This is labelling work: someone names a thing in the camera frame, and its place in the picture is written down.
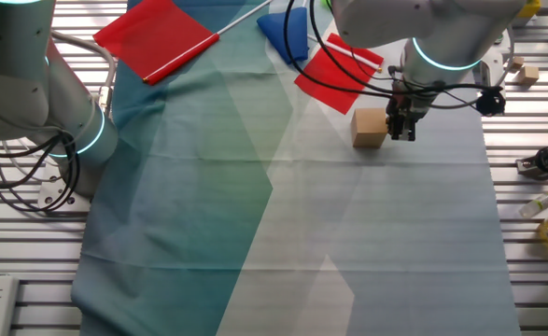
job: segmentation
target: teal fabric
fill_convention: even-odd
[[[214,32],[259,2],[176,0]],[[478,114],[432,111],[415,143],[355,150],[352,112],[293,85],[267,12],[155,87],[120,63],[81,335],[520,335]]]
[[[176,3],[214,31],[257,4]],[[243,78],[252,77],[251,67],[260,74],[271,66],[263,38],[254,20],[224,38],[154,88],[120,66],[119,146],[93,200],[73,289],[82,334],[209,335],[218,328],[272,189],[226,84],[249,88]],[[261,48],[239,50],[239,39]],[[260,112],[247,103],[240,109]],[[285,127],[279,119],[288,116],[272,123]]]

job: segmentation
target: small wooden cube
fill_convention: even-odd
[[[525,66],[525,58],[516,56],[513,59],[513,66],[510,68],[510,71],[513,73],[518,72],[523,66]]]
[[[539,80],[539,68],[536,66],[525,66],[514,78],[518,85],[531,86]]]
[[[357,108],[350,129],[353,147],[381,147],[387,135],[386,110]]]

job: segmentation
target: robotic arm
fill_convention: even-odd
[[[425,117],[441,90],[459,83],[477,65],[525,0],[333,0],[342,39],[352,47],[373,48],[409,38],[401,56],[401,78],[387,106],[394,140],[415,140],[415,124]],[[505,101],[498,90],[479,100],[488,115]]]
[[[50,38],[55,0],[0,0],[0,141],[28,137],[47,142],[57,131],[76,142],[80,158],[75,191],[95,192],[115,150],[117,132]],[[62,145],[51,154],[63,176]]]

